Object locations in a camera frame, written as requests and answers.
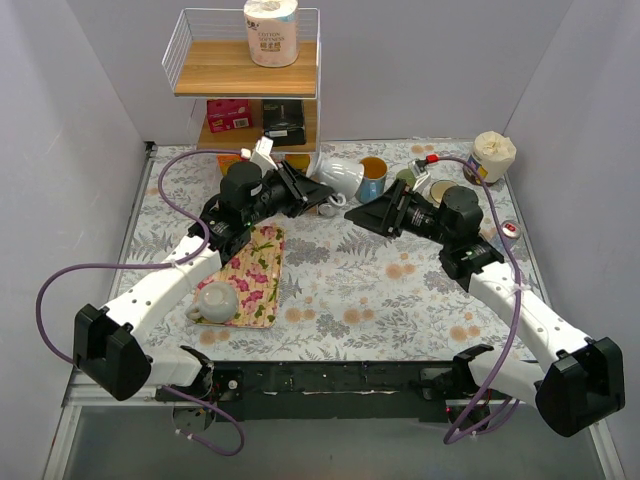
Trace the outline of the light green mug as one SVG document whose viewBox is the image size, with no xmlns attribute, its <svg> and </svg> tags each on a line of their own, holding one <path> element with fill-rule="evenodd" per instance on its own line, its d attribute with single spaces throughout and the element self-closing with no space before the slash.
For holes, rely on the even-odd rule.
<svg viewBox="0 0 640 480">
<path fill-rule="evenodd" d="M 404 180 L 406 182 L 406 184 L 409 185 L 411 188 L 413 188 L 415 186 L 416 176 L 408 168 L 400 170 L 396 174 L 396 178 L 399 179 L 399 180 Z"/>
</svg>

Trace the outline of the blue butterfly ceramic mug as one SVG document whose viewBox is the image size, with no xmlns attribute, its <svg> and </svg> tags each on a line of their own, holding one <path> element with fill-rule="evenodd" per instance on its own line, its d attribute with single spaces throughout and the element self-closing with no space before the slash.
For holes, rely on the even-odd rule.
<svg viewBox="0 0 640 480">
<path fill-rule="evenodd" d="M 385 161 L 378 157 L 366 157 L 360 164 L 364 167 L 364 174 L 356 192 L 356 199 L 361 204 L 366 204 L 384 192 L 388 167 Z"/>
</svg>

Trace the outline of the grey-blue mug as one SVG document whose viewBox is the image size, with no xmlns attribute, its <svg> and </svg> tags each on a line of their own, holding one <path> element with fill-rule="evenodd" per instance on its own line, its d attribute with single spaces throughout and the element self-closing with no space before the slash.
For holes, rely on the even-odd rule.
<svg viewBox="0 0 640 480">
<path fill-rule="evenodd" d="M 328 202 L 334 207 L 344 207 L 358 191 L 363 178 L 364 166 L 342 159 L 317 155 L 306 170 L 309 178 L 315 178 L 334 190 Z"/>
</svg>

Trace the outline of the cream ceramic mug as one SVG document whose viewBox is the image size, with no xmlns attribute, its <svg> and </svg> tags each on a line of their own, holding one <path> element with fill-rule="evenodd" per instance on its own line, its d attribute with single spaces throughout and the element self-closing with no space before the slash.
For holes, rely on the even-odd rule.
<svg viewBox="0 0 640 480">
<path fill-rule="evenodd" d="M 426 199 L 434 206 L 439 206 L 446 191 L 455 186 L 457 183 L 451 180 L 435 181 L 431 184 Z"/>
</svg>

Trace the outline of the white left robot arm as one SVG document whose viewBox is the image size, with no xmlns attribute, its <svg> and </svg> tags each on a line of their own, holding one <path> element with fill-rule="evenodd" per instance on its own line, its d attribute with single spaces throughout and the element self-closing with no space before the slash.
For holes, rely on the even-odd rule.
<svg viewBox="0 0 640 480">
<path fill-rule="evenodd" d="M 75 316 L 72 362 L 119 401 L 146 386 L 177 386 L 193 400 L 213 386 L 205 357 L 189 348 L 147 353 L 147 337 L 205 277 L 248 244 L 258 223 L 281 213 L 295 218 L 326 201 L 333 189 L 288 163 L 263 171 L 252 162 L 232 165 L 220 191 L 168 256 L 168 266 L 146 275 L 102 308 Z"/>
</svg>

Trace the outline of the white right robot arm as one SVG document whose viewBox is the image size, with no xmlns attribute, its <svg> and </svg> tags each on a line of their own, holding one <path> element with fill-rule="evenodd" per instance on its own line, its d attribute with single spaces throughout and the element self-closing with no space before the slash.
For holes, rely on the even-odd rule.
<svg viewBox="0 0 640 480">
<path fill-rule="evenodd" d="M 534 355 L 532 363 L 482 346 L 455 359 L 454 389 L 475 397 L 486 387 L 534 407 L 557 434 L 570 437 L 625 405 L 623 354 L 610 338 L 573 327 L 522 282 L 521 270 L 480 234 L 483 210 L 464 186 L 447 189 L 438 206 L 402 180 L 345 219 L 372 233 L 403 232 L 441 245 L 447 276 L 509 326 Z"/>
</svg>

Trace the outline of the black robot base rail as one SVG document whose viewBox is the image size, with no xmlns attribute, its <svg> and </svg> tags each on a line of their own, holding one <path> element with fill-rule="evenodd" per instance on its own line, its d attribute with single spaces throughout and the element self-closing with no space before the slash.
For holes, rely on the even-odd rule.
<svg viewBox="0 0 640 480">
<path fill-rule="evenodd" d="M 238 421 L 417 419 L 447 422 L 479 386 L 449 361 L 224 361 L 193 387 L 158 389 L 213 401 Z"/>
</svg>

